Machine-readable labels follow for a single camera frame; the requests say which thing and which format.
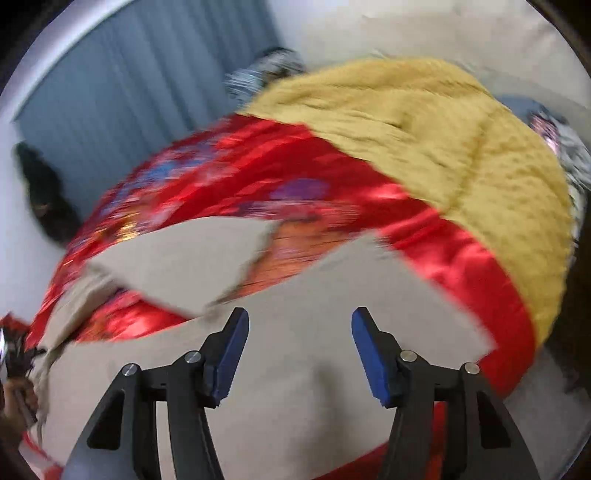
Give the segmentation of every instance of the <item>patterned fabric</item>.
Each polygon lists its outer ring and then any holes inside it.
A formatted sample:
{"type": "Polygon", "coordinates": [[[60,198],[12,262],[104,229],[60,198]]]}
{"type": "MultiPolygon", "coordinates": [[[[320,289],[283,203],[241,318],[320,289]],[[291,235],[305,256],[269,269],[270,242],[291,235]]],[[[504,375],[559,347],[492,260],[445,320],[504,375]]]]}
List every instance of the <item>patterned fabric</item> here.
{"type": "MultiPolygon", "coordinates": [[[[191,218],[254,216],[283,222],[233,298],[291,278],[343,242],[373,230],[418,276],[437,284],[452,301],[470,310],[490,333],[495,349],[479,365],[497,392],[507,395],[516,386],[535,353],[531,318],[495,256],[468,231],[443,219],[426,202],[412,198],[369,163],[316,137],[305,125],[240,115],[173,145],[137,171],[129,183],[170,160],[179,148],[192,145],[195,150],[204,142],[212,143],[213,158],[188,168],[180,178],[170,170],[170,178],[157,190],[145,184],[141,190],[128,192],[108,214],[105,206],[113,202],[117,191],[104,199],[82,232],[80,245],[70,249],[58,267],[32,325],[30,344],[41,338],[57,299],[79,278],[85,262],[113,243],[191,218]],[[216,175],[204,174],[208,171],[216,175]],[[165,206],[167,214],[162,215],[159,212],[165,206]],[[144,221],[154,216],[160,219],[158,223],[144,221]]],[[[137,293],[120,291],[95,311],[74,338],[138,338],[182,321],[147,304],[137,293]]],[[[441,406],[434,416],[434,445],[439,449],[444,425],[441,406]]],[[[348,478],[351,468],[373,471],[384,451],[381,447],[328,478],[348,478]]]]}
{"type": "Polygon", "coordinates": [[[541,136],[558,157],[569,185],[575,251],[591,191],[591,155],[587,146],[568,120],[552,114],[544,105],[516,96],[502,96],[499,101],[541,136]]]}
{"type": "Polygon", "coordinates": [[[237,108],[243,108],[270,83],[306,71],[300,56],[293,50],[277,48],[247,69],[226,75],[226,91],[237,108]]]}
{"type": "Polygon", "coordinates": [[[307,125],[474,235],[546,339],[571,251],[567,183],[539,136],[474,77],[441,60],[362,60],[287,79],[244,112],[307,125]]]}

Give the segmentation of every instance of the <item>person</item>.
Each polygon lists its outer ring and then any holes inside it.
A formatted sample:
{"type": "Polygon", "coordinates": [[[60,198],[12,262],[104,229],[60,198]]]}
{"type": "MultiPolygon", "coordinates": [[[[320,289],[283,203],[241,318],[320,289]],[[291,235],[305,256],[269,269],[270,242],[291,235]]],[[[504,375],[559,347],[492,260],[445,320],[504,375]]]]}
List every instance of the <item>person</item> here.
{"type": "Polygon", "coordinates": [[[14,480],[38,480],[38,477],[18,453],[18,445],[21,443],[22,434],[27,430],[27,424],[15,397],[16,391],[22,392],[25,403],[32,411],[37,412],[39,406],[30,380],[11,378],[2,385],[2,394],[0,394],[0,472],[3,475],[6,474],[6,478],[14,480]]]}

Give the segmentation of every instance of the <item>red satin fabric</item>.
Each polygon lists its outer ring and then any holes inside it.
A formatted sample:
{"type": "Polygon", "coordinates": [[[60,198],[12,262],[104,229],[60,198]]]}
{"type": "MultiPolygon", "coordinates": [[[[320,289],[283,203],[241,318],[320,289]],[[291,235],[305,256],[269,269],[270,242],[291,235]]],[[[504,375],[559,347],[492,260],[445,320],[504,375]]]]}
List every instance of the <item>red satin fabric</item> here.
{"type": "MultiPolygon", "coordinates": [[[[399,184],[315,137],[304,125],[235,115],[172,145],[128,182],[170,158],[181,166],[165,182],[129,192],[107,213],[105,206],[122,186],[105,197],[58,268],[33,323],[30,343],[41,338],[55,302],[84,262],[115,241],[198,217],[254,216],[283,220],[286,227],[236,296],[285,280],[359,232],[375,229],[418,275],[471,310],[490,332],[496,349],[480,366],[500,395],[511,392],[531,365],[532,323],[492,253],[435,209],[410,198],[399,184]],[[204,142],[211,146],[207,161],[187,167],[187,159],[204,142]]],[[[121,292],[95,312],[76,339],[137,338],[183,320],[149,305],[137,293],[121,292]]],[[[440,451],[443,410],[436,409],[435,415],[434,450],[440,451]]],[[[380,447],[323,478],[371,477],[383,453],[380,447]]]]}

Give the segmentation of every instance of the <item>beige cloth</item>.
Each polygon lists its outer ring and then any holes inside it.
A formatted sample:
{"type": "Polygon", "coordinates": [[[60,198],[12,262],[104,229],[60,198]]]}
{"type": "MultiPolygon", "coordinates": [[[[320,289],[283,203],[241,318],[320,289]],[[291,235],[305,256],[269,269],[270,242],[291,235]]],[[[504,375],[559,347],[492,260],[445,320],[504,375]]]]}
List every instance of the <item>beige cloth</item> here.
{"type": "MultiPolygon", "coordinates": [[[[121,366],[173,362],[220,330],[235,306],[249,312],[249,338],[230,396],[208,411],[227,478],[310,480],[387,440],[394,412],[372,397],[350,332],[358,306],[367,306],[403,348],[434,364],[457,368],[493,347],[471,315],[366,235],[204,318],[127,342],[68,344],[50,371],[47,453],[67,460],[121,366]]],[[[163,478],[173,479],[161,414],[158,441],[163,478]]]]}
{"type": "Polygon", "coordinates": [[[270,220],[198,218],[116,244],[90,264],[192,318],[239,285],[276,227],[270,220]]]}

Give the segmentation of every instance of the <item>gray cloth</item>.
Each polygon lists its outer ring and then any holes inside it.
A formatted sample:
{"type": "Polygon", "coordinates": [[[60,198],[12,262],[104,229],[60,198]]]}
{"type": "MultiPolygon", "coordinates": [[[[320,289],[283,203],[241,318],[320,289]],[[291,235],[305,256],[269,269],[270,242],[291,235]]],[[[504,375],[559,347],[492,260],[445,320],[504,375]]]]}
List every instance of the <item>gray cloth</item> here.
{"type": "Polygon", "coordinates": [[[279,45],[265,0],[141,0],[84,36],[18,115],[86,218],[104,192],[235,106],[224,75],[279,45]]]}
{"type": "MultiPolygon", "coordinates": [[[[242,306],[251,318],[246,347],[230,396],[208,411],[225,475],[309,480],[328,473],[386,441],[392,424],[392,411],[371,395],[351,336],[351,314],[360,305],[403,348],[437,365],[458,368],[493,348],[476,319],[365,235],[300,275],[200,319],[132,341],[68,344],[50,371],[43,447],[65,462],[121,366],[167,365],[199,348],[242,306]]],[[[172,479],[162,415],[158,431],[163,479],[172,479]]]]}
{"type": "Polygon", "coordinates": [[[587,194],[591,191],[591,155],[587,146],[568,120],[554,115],[541,103],[509,95],[500,96],[498,100],[535,130],[556,154],[569,185],[576,247],[587,208],[587,194]]]}

